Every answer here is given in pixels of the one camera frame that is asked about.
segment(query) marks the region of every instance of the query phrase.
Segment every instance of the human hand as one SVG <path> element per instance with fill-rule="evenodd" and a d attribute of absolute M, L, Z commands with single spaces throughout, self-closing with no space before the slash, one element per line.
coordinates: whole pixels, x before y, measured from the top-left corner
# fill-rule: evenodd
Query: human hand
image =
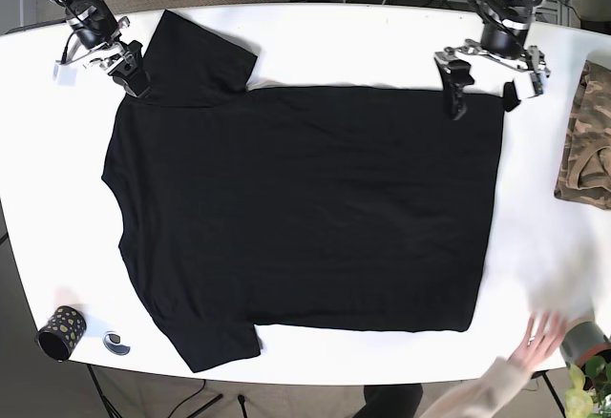
<path fill-rule="evenodd" d="M 537 328 L 537 333 L 532 336 L 535 314 L 531 315 L 522 342 L 509 358 L 511 364 L 526 372 L 533 372 L 539 364 L 556 351 L 566 333 L 566 320 L 561 318 L 558 313 L 554 313 L 551 316 L 552 321 L 550 326 L 545 330 L 550 313 L 543 314 Z"/>

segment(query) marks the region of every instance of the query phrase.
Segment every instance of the small white object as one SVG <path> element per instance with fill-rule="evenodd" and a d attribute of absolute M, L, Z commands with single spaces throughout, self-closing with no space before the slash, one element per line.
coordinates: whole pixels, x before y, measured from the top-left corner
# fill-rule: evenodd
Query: small white object
<path fill-rule="evenodd" d="M 53 82 L 58 86 L 73 86 L 76 84 L 78 74 L 76 65 L 62 65 L 59 60 L 55 60 L 53 67 Z"/>

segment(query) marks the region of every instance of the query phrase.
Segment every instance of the black t-shirt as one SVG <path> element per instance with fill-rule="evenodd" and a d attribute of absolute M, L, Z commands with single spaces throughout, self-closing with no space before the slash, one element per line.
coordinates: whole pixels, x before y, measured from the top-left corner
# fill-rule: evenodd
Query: black t-shirt
<path fill-rule="evenodd" d="M 256 60 L 167 11 L 144 57 L 152 93 L 116 113 L 103 179 L 159 329 L 193 371 L 257 356 L 253 324 L 466 330 L 500 100 L 468 95 L 454 122 L 441 92 L 248 92 Z"/>

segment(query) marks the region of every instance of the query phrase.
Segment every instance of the beige sleeve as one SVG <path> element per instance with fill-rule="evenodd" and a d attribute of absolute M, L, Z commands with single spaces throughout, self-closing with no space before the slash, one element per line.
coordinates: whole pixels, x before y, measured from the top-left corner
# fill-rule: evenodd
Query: beige sleeve
<path fill-rule="evenodd" d="M 530 378 L 529 373 L 496 358 L 481 378 L 449 390 L 421 418 L 489 418 L 511 401 Z"/>

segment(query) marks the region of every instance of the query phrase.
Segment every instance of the pen holder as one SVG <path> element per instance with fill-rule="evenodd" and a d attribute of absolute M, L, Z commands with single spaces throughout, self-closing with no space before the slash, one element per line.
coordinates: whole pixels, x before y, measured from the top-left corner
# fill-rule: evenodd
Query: pen holder
<path fill-rule="evenodd" d="M 36 333 L 36 343 L 47 356 L 66 361 L 87 329 L 85 318 L 71 306 L 60 306 Z"/>

